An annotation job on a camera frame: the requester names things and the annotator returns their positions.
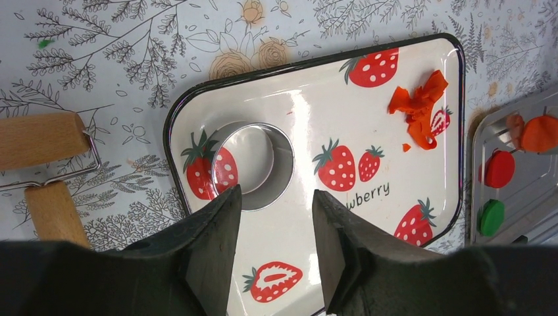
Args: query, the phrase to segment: white surface with botanical print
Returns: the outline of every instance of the white surface with botanical print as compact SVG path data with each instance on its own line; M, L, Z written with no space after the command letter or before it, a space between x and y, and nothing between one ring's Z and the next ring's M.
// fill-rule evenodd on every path
M172 102L200 82L436 32L465 48L466 120L558 75L558 0L27 0L2 9L0 118L80 113L103 168L69 188L95 250L184 216L162 129ZM6 171L0 183L90 161ZM462 246L464 225L462 213L429 249ZM33 239L23 192L3 192L0 240Z

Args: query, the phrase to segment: rolling pin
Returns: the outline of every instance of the rolling pin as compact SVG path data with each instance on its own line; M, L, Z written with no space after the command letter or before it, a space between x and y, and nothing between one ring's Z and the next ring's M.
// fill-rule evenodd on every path
M2 119L0 171L32 167L85 153L90 150L90 144L94 145L84 134L85 129L77 113ZM25 189L31 219L40 240L66 240L89 248L80 216L64 180Z

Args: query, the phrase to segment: red strawberry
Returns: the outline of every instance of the red strawberry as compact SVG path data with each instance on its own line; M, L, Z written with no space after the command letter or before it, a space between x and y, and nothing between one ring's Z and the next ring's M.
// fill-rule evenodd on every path
M235 186L238 183L238 170L230 152L222 148L217 155L215 164L217 193L211 185L211 160L215 154L211 148L217 143L216 140L207 138L205 130L201 131L199 142L196 143L191 133L192 148L186 148L181 156L186 156L183 172L190 189L199 199L214 199L217 193Z
M244 292L250 291L254 300L268 303L292 289L301 279L302 271L280 261L266 263L246 278Z
M186 180L197 198L213 199L217 194L211 185L211 160L206 149L211 148L217 141L208 140L205 130L201 131L198 143L195 142L193 133L190 136L192 148L186 148L180 154L186 156L183 172L186 173Z
M355 186L355 159L346 146L338 146L330 138L328 149L322 146L323 153L317 155L312 162L317 161L314 174L318 173L322 183L335 191L348 191Z
M227 188L235 186L238 183L238 169L236 162L226 148L222 148L216 157L215 162L215 187L217 193L222 193Z
M434 209L430 208L430 200L426 198L426 204L421 200L413 206L395 230L395 237L404 240L411 245L420 246L432 239L432 227L436 225L431 221L435 216L430 213Z
M430 125L430 130L434 136L440 135L449 126L449 116L452 114L453 113L447 107L445 109L441 108L434 114L432 124Z
M381 147L378 147L378 149L376 149L372 146L372 149L367 149L361 157L359 161L359 175L362 182L369 181L376 172L378 172L380 168L380 158L384 156L380 148Z
M390 81L397 71L399 48L379 51L370 55L349 59L339 71L345 71L345 83L349 79L360 87L373 88Z

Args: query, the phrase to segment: sliced strawberry print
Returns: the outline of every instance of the sliced strawberry print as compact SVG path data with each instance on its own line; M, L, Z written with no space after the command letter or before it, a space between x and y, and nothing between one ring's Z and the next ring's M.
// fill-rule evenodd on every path
M390 81L397 72L399 48L371 53L349 59L339 71L345 70L345 83L351 82L360 87L373 88Z
M328 149L322 146L323 152L314 157L312 162L318 163L314 174L318 174L325 186L344 192L355 186L355 159L349 148L338 144L339 140L333 144L330 138Z
M447 107L445 109L441 108L434 114L430 125L432 135L440 135L449 126L451 121L450 115L452 114L453 113Z
M250 291L254 300L268 303L292 289L302 279L302 271L287 263L273 261L257 270L252 268L252 275L243 277L246 278L243 292Z

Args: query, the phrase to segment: black tray rim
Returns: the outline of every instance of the black tray rim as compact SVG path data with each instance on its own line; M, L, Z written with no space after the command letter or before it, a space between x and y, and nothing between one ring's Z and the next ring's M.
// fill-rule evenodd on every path
M165 124L163 126L163 149L165 151L165 156L166 156L166 160L167 163L170 167L170 173L172 175L172 179L174 181L174 185L176 186L176 189L178 191L178 196L180 198L180 202L182 203L182 205L184 206L184 210L186 211L186 216L191 215L192 214L192 210L190 207L190 204L188 203L188 200L186 199L186 193L184 192L184 189L182 187L182 184L180 183L180 172L178 170L176 170L175 167L175 163L174 163L174 158L170 152L170 138L172 135L172 127L174 126L174 122L176 120L176 117L178 116L178 113L180 113L180 111L195 97L197 97L198 95L205 93L205 92L209 92L211 90L217 90L217 89L221 89L221 88L225 88L225 87L229 87L229 86L235 86L237 84L242 84L245 82L250 82L250 81L254 81L254 80L260 80L263 78L269 78L272 76L277 76L280 74L286 74L289 72L293 72L293 71L297 71L297 70L302 70L302 69L306 69L306 68L311 68L311 67L315 67L315 66L321 66L321 65L325 65L325 64L329 64L329 63L335 63L338 61L343 61L346 59L351 59L351 58L355 58L355 57L360 57L360 56L364 56L364 55L368 55L368 54L372 54L372 53L376 53L379 51L385 51L387 49L392 49L392 48L396 48L396 47L405 47L405 46L409 46L409 45L414 45L414 44L418 44L418 43L423 43L426 41L432 41L432 40L439 40L439 39L443 39L443 40L447 40L449 41L457 50L457 56L458 56L458 60L459 60L459 116L458 116L458 123L459 123L459 131L458 131L458 135L459 135L459 144L458 144L458 185L459 185L459 190L458 190L458 200L457 200L457 208L455 210L455 213L453 214L453 218L449 221L448 225L446 226L446 228L439 233L438 235L436 235L435 237L432 237L432 239L430 241L428 241L427 243L425 243L424 245L421 245L422 248L430 245L431 243L435 242L436 240L440 239L442 236L446 235L451 228L453 227L453 225L455 225L455 223L457 222L457 219L459 218L459 214L461 212L461 208L463 205L463 173L464 173L464 125L465 125L465 51L463 50L463 46L461 45L461 43L459 42L459 40L453 36L452 34L449 33L438 33L438 34L432 34L432 35L428 35L428 36L423 36L423 37L419 37L419 38L412 38L412 39L404 39L401 41L395 41L393 43L385 43L382 45L373 45L373 46L369 46L369 47L365 47L365 48L360 48L360 49L355 49L352 51L345 51L342 53L336 53L336 54L331 54L331 55L326 55L326 56L322 56L322 57L317 57L314 59L309 59L307 61L298 61L298 62L294 62L294 63L289 63L286 65L282 65L282 66L277 66L277 67L273 67L273 68L268 68L268 69L264 69L264 70L256 70L256 71L252 71L252 72L247 72L245 74L239 74L236 76L231 76L231 77L227 77L227 78L221 78L221 79L216 79L216 80L211 80L211 81L207 81L207 82L202 82L200 84L195 85L194 87L188 89L186 92L184 92L172 105L172 107L169 109L168 115L165 119ZM320 309L319 311L313 313L311 316L316 316L320 313L322 313L323 311L325 311L325 307L323 307L322 309Z

